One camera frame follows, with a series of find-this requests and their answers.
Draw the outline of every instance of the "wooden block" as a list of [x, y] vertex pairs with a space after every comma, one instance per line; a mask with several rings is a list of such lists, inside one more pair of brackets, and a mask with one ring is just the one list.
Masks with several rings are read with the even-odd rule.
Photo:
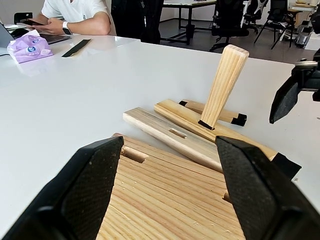
[[234, 139], [239, 139], [245, 141], [249, 144], [257, 146], [260, 148], [264, 154], [272, 160], [276, 155], [277, 152], [272, 150], [271, 148], [262, 145], [249, 137], [246, 137], [234, 130], [231, 130], [219, 123], [215, 124], [214, 130], [210, 130], [200, 124], [198, 124], [198, 120], [200, 119], [200, 114], [196, 113], [172, 100], [164, 100], [162, 102], [157, 103], [154, 106], [154, 111], [166, 119], [169, 119], [171, 122], [177, 124], [178, 126], [193, 132], [211, 142], [216, 141], [216, 136], [226, 136]]
[[124, 146], [145, 161], [122, 152], [98, 240], [245, 239], [223, 174], [126, 136]]
[[248, 51], [231, 44], [223, 49], [199, 124], [211, 130], [215, 127], [248, 56]]
[[123, 113], [123, 119], [164, 142], [194, 162], [222, 173], [217, 146], [198, 135], [137, 107]]
[[[202, 114], [205, 109], [205, 105], [203, 103], [188, 99], [183, 99], [179, 104], [198, 114]], [[219, 120], [243, 127], [246, 124], [247, 115], [222, 109], [219, 115]]]

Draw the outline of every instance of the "hole in wood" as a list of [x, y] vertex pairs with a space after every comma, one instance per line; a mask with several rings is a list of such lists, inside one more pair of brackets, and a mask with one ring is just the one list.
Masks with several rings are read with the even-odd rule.
[[229, 193], [227, 191], [224, 193], [224, 196], [222, 199], [232, 204], [230, 197], [229, 197]]
[[146, 158], [149, 157], [147, 154], [128, 146], [122, 147], [121, 155], [140, 164], [142, 164], [146, 160]]
[[174, 128], [170, 128], [169, 129], [169, 132], [170, 133], [173, 133], [174, 135], [177, 135], [179, 136], [180, 138], [183, 138], [183, 139], [186, 139], [187, 138], [187, 135], [185, 135], [184, 133], [178, 131], [178, 130], [175, 130]]

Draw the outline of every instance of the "laptop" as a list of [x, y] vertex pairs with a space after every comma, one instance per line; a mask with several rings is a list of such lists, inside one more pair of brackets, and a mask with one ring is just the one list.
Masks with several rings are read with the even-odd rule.
[[[48, 44], [58, 43], [71, 38], [70, 36], [50, 35], [43, 33], [40, 33], [40, 37], [46, 39]], [[0, 23], [0, 48], [6, 48], [10, 41], [14, 39], [15, 38], [9, 33], [5, 26], [2, 23]]]

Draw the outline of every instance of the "table surface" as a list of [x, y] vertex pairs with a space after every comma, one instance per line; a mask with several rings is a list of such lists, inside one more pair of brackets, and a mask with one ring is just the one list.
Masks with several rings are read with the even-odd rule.
[[163, 5], [207, 5], [209, 3], [215, 4], [217, 0], [204, 0], [204, 1], [194, 1], [194, 0], [164, 0]]
[[289, 9], [298, 10], [298, 11], [313, 11], [314, 9], [316, 9], [316, 7], [310, 6], [307, 3], [305, 5], [297, 5], [295, 3], [291, 3], [289, 4]]
[[[204, 103], [221, 57], [113, 36], [94, 37], [81, 54], [60, 57], [81, 38], [52, 45], [55, 56], [21, 65], [0, 58], [0, 236], [82, 146], [118, 132], [174, 152], [125, 123], [123, 112], [152, 111], [165, 99]], [[320, 104], [302, 92], [285, 118], [268, 121], [292, 68], [249, 58], [225, 106], [247, 114], [246, 125], [222, 124], [300, 164], [295, 183], [319, 210]]]

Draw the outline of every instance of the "purple plastic bag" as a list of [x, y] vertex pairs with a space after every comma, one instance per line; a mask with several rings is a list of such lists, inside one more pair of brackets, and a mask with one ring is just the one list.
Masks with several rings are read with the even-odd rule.
[[19, 64], [53, 55], [47, 40], [39, 36], [37, 30], [11, 41], [7, 51]]

